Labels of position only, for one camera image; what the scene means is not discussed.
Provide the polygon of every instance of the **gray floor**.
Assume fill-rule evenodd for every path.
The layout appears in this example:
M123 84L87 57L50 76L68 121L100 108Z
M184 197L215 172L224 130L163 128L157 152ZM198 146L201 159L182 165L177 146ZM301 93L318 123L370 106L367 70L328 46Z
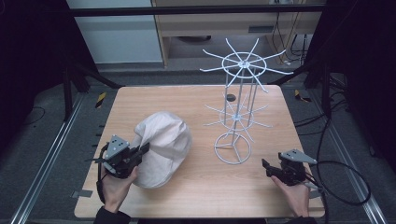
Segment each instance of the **gray floor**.
M254 44L255 36L230 37L236 50L248 51ZM268 42L260 39L257 54L268 55ZM224 45L223 36L214 36L206 42L186 42L175 38L170 53L169 64L164 69L140 69L135 72L103 74L106 77L124 85L183 85L183 84L223 84L224 74L221 71L202 73L199 68L218 66L213 59L202 54L202 49L211 53L224 55L227 46ZM269 64L276 69L289 69L299 66L298 61L291 65ZM281 77L277 74L266 74L261 77L263 83ZM305 90L300 75L282 86L293 120L299 121L312 118L321 113L317 105L320 96L320 87ZM77 199L72 198L74 191L82 188L90 164L85 159L91 158L96 149L103 125L111 109L117 90L112 90L102 83L90 79L92 87L88 93L74 91L74 100L81 99L75 121L72 123L67 137L62 143L61 150L55 163L51 167L47 181L35 201L28 217L31 223L89 223L91 220L82 220L74 216L74 207ZM309 97L311 103L297 100L294 91L299 90L303 97ZM106 92L106 98L100 108L95 108L100 93ZM336 94L333 103L342 101L343 95ZM373 198L365 206L352 206L336 200L332 195L327 197L331 223L396 223L395 174L385 160L372 157L368 144L353 116L347 112L347 104L337 106L333 113L330 128L326 131L320 150L320 160L347 161L356 167L367 179L372 189ZM35 175L56 140L58 132L62 129L64 118L63 87L56 86L43 91L35 99L35 108L26 120L26 125L10 144L10 153L0 160L0 223L8 223L20 206L26 192L28 192ZM300 139L307 155L315 158L318 152L320 133L325 124L325 119L319 119L309 125L297 128ZM342 198L358 200L357 189L360 188L359 180L353 179L342 167L323 165L320 168L326 185ZM386 221L371 220L373 216L368 212L377 208ZM283 218L271 218L269 223L283 223Z

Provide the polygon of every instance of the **black cable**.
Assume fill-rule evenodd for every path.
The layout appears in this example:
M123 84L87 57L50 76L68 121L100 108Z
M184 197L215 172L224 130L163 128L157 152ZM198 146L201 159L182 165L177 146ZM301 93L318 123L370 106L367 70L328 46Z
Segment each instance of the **black cable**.
M336 86L338 89L344 91L347 87L346 84L344 84L342 81L338 80L335 77L330 76L330 81L333 83L334 86Z
M308 172L305 172L305 178L308 179L311 183L313 183L315 186L320 188L320 185L318 181Z
M313 134L318 134L318 133L322 133L323 131L320 132L316 132L316 133L299 133L299 136L306 136L306 135L313 135Z
M303 48L302 49L293 49L293 46L297 39L297 36L298 35L295 35L293 38L293 41L291 42L290 52L292 55L299 57L299 59L295 59L294 61L297 61L297 60L304 61L305 53L307 52L307 50L305 50L305 45L307 44L307 35L304 35Z
M273 45L274 45L274 49L276 50L276 53L279 53L279 51L277 51L277 47L276 47L276 44L275 44L275 31L276 31L276 30L277 30L277 32L278 32L278 34L279 34L279 39L280 39L280 42L282 43L283 49L286 49L285 43L283 42L282 35L281 35L280 29L279 29L279 14L280 14L279 12L276 13L276 23L275 23L274 30L273 30L273 32L272 32L272 37L271 37L272 42L273 42ZM297 60L298 60L298 59L296 59L296 60L291 59L291 58L288 56L288 53L287 53L286 51L285 51L285 56L288 58L289 62L294 62L294 61L297 61ZM278 55L277 57L278 57L279 60L282 62L282 58L280 57L280 55Z
M103 181L103 179L105 179L106 176L107 176L107 173L105 173L105 175L101 178L101 181Z
M337 95L337 94L343 94L343 95L345 95L345 92L344 92L344 91L337 91L337 92L334 92L332 95L330 95L330 99L332 99L332 98L334 97L334 95Z
M340 104L344 104L345 102L346 102L345 100L341 100L340 102L338 102L338 103L336 103L335 105L333 105L333 106L332 106L332 111L334 111L334 109L335 109L337 106L339 106ZM322 117L324 117L324 116L325 116L325 114L322 113L322 114L316 115L316 116L314 116L314 117L312 117L312 118L302 119L302 120L299 120L299 121L295 121L295 122L293 122L293 123L294 123L294 124L297 124L297 123L301 123L301 122L304 122L304 121L309 120L309 121L306 122L306 123L302 123L302 124L297 124L297 125L295 125L295 127L298 128L298 127L302 127L302 126L308 125L308 124L310 124L310 123L313 123L313 122L317 121L318 119L320 119L320 118L322 118Z
M42 118L44 118L44 115L46 115L46 109L44 109L41 106L34 106L33 109L41 109L43 111L43 114L40 116L40 118L35 119L33 121L27 122L27 123L23 123L22 125L30 125L30 124L34 124L36 122L38 122L39 120L41 120Z
M341 102L339 102L339 105L343 105L343 104L346 104L346 103L347 103L346 100L342 100ZM342 108L346 109L345 107L339 107L338 109L334 109L332 112L337 112L338 110L340 110Z
M326 198L326 193L322 191L320 193L322 202L323 202L323 207L324 207L324 223L328 224L329 223L329 205L327 204L327 198Z
M355 205L355 206L363 205L363 204L367 203L367 202L370 200L370 197L371 197L371 188L370 188L370 185L368 184L368 182L366 181L366 179L363 177L363 175L362 175L361 173L359 173L359 172L358 172L356 169L354 169L353 167L351 167L351 166L349 166L349 165L347 165L347 164L344 164L344 163L342 163L342 162L340 162L340 161L320 161L320 160L319 160L319 155L320 155L321 145L322 145L322 143L323 143L324 134L326 133L327 128L330 126L330 123L331 123L331 119L327 119L327 120L326 120L326 124L325 124L325 126L324 126L324 128L323 128L323 132L322 132L322 134L321 134L321 136L320 136L320 139L319 139L318 152L317 152L317 162L318 162L318 163L317 163L316 165L314 165L314 166L316 166L316 168L317 168L318 180L320 181L321 186L322 186L324 189L326 189L326 192L329 192L329 194L331 194L331 195L332 195L334 198L336 198L337 200L339 200L339 201L341 201L341 202L343 202L343 203L349 204L349 205ZM347 200L345 200L345 199L343 199L343 198L337 196L335 193L333 193L333 192L324 184L324 182L323 182L323 180L322 180L322 177L321 177L321 174L320 174L319 165L320 165L320 164L324 164L324 163L334 163L334 164L337 164L337 165L342 165L342 166L345 166L346 168L348 168L349 170L353 171L355 174L357 174L357 175L361 178L361 180L363 180L364 184L366 185L366 188L367 188L367 190L368 190L368 195L367 195L367 197L366 197L363 201L356 203L356 202L347 201Z
M108 143L104 147L102 147L102 149L100 150L99 160L103 159L103 153L107 150L107 147L108 147ZM103 179L102 178L102 163L98 162L98 181L102 180L102 179Z
M353 171L356 175L358 175L358 176L361 178L361 180L364 182L364 184L366 185L366 188L367 188L367 191L368 191L366 198L365 198L364 200L360 201L360 202L352 202L352 201L348 201L348 200L346 200L346 199L343 199L343 198L337 196L334 192L332 192L332 191L324 184L324 182L322 181L322 179L321 179L321 174L320 174L320 172L319 172L319 170L318 170L318 166L319 166L320 164L326 164L326 163L337 164L337 165L345 166L345 167L348 168L349 170ZM328 192L329 194L331 194L334 198L338 199L339 201L341 201L341 202L343 202L343 203L346 203L346 204L349 204L349 205L355 205L355 206L363 205L363 204L367 203L367 202L370 200L370 197L371 197L371 188L370 188L369 183L368 183L367 180L364 178L364 176L363 176L361 173L359 173L356 169L354 169L353 167L351 167L351 166L349 166L349 165L347 165L347 164L344 164L344 163L342 163L342 162L340 162L340 161L318 161L318 163L316 164L316 166L317 166L317 171L318 171L318 179L319 179L319 181L320 181L320 183L321 183L321 186L322 186L323 188L325 188L325 189L326 189L326 192Z

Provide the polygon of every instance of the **white cabinet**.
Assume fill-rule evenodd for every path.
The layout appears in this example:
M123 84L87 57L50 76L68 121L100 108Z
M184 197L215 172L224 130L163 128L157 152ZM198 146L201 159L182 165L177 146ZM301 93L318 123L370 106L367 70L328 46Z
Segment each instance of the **white cabinet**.
M151 7L149 0L67 0L70 8ZM76 17L99 71L163 63L154 17Z

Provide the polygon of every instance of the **cable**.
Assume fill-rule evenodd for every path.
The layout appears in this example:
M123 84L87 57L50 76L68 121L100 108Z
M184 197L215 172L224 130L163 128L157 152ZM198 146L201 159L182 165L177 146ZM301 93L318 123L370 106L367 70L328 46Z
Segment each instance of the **cable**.
M312 166L316 166L316 168L317 168L317 173L318 173L318 180L320 181L321 186L325 189L325 190L323 190L323 191L321 192L321 196L322 196L322 200L323 200L323 205L326 204L326 205L324 205L324 206L325 206L325 223L328 223L328 222L329 222L329 215L328 215L328 212L326 211L326 210L327 210L327 200L326 200L326 194L325 194L325 192L328 192L328 193L329 193L330 195L332 195L335 199L337 199L337 200L339 200L339 201L341 201L341 202L343 202L343 203L350 204L350 205L355 205L355 206L359 206L359 205L363 205L364 203L367 203L367 202L370 200L370 197L371 197L371 188L370 188L370 185L369 185L368 182L365 180L365 178L363 177L363 175L360 174L357 170L355 170L355 169L352 168L351 166L346 165L346 164L344 164L344 163L341 163L341 162L339 162L339 161L320 161L320 160L319 160L319 155L320 155L321 145L322 145L322 143L323 143L324 134L326 133L327 128L330 126L330 122L331 122L331 119L327 119L327 120L326 120L326 124L325 124L325 126L324 126L324 128L323 128L323 132L322 132L322 134L321 134L321 136L320 136L320 139L319 139L318 152L317 152L317 162L318 162L318 163L317 163L316 165L312 165ZM345 200L345 199L343 199L343 198L337 196L334 192L332 192L332 191L324 184L324 182L323 182L323 180L322 180L322 177L321 177L321 174L320 174L320 170L319 170L319 165L320 165L320 164L325 164L325 163L334 163L334 164L337 164L337 165L345 166L346 168L348 168L349 170L351 170L351 171L353 171L355 174L357 174L357 175L364 181L364 183L365 183L365 185L366 185L366 187L367 187L367 190L368 190L368 195L367 195L367 197L366 197L363 201L360 201L360 202L357 202L357 203L356 203L356 202L351 202L351 201Z
M333 97L334 97L334 95L337 95L337 94L345 94L345 92L344 91L337 91L337 92L334 92L332 95L330 95L330 99L332 99Z
M320 193L321 200L323 202L323 208L324 208L324 223L328 224L329 223L329 206L327 204L327 198L324 190L322 190L322 186L318 183L318 181L309 173L305 172L305 178L314 184L315 186L318 187L318 192Z
M277 12L277 13L276 13L276 23L275 23L274 30L273 30L273 32L272 32L272 37L271 37L272 42L273 42L273 45L274 45L274 48L275 48L275 50L276 50L276 53L279 53L279 51L277 50L276 44L275 44L275 31L276 31L276 30L277 30L277 32L278 32L278 34L279 34L279 39L280 39L280 42L282 43L283 49L286 49L285 43L283 42L283 39L282 39L282 34L280 33L280 29L279 29L279 15L280 15L280 13ZM294 23L293 23L291 29L294 28L296 22L297 22L297 20L294 20ZM299 60L299 59L291 59L291 58L288 56L288 53L287 53L286 51L285 51L285 56L288 58L289 63ZM278 57L279 60L282 62L282 58L280 57L280 55L278 55L277 57Z
M341 100L340 102L338 102L338 103L336 103L335 105L333 105L333 106L332 106L332 112L335 112L334 109L335 109L337 106L339 106L339 105L341 105L341 104L344 104L345 102L346 102L346 100ZM299 120L299 121L295 121L295 122L293 122L293 123L294 123L294 124L297 124L297 123L301 123L301 122L304 122L304 121L309 120L309 121L306 122L306 123L302 123L302 124L297 124L297 125L295 125L295 127L298 128L298 127L302 127L302 126L308 125L308 124L310 124L310 123L313 123L313 122L317 121L318 119L320 119L320 118L322 118L322 117L324 117L324 116L325 116L325 114L322 113L322 114L316 115L316 116L314 116L314 117L312 117L312 118L302 119L302 120Z
M345 87L345 85L343 85L343 83L341 81L339 81L338 79L336 79L332 76L330 76L330 86L334 87L338 90L341 90L341 91L347 90L347 87Z
M292 62L300 60L300 65L303 65L304 61L305 61L305 53L307 52L307 50L305 50L305 45L307 44L307 35L304 35L303 48L302 49L293 49L293 46L297 39L297 36L298 35L295 35L293 38L293 41L291 42L290 52L292 55L297 56L299 58L292 60Z
M102 177L102 163L101 161L103 160L103 153L107 150L108 144L105 144L104 147L100 150L99 158L94 159L94 160L85 160L85 161L99 161L98 163L98 180L96 181L96 189L99 195L99 199L102 203L105 203L105 195L103 193L103 179L107 176L107 172L105 175Z
M299 133L299 136L305 136L305 135L313 135L313 134L318 134L318 133L322 133L322 131L320 132L316 132L316 133Z
M23 123L22 125L34 124L34 123L38 122L39 120L41 120L44 117L44 115L46 114L46 110L43 107L41 107L41 106L34 106L33 109L41 109L43 111L43 114L40 116L40 118L35 119L35 120L31 121L31 122Z

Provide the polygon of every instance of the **cabinet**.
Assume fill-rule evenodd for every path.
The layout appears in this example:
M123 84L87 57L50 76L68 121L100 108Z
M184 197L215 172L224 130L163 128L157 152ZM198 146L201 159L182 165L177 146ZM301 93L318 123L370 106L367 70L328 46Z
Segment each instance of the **cabinet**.
M243 2L236 0L151 0L151 2L154 7L270 4L270 0L247 0ZM293 4L315 4L323 2L325 0L298 0L294 1ZM157 15L155 16L155 20L160 38L163 61L167 65L170 41L174 36L256 35L257 33L261 33L271 43L274 43L271 45L273 52L278 52L288 49L291 46L294 35L313 34L320 14L320 12L282 12Z
M151 7L149 0L67 0L70 8ZM76 17L99 71L133 69L138 63L162 63L152 15Z

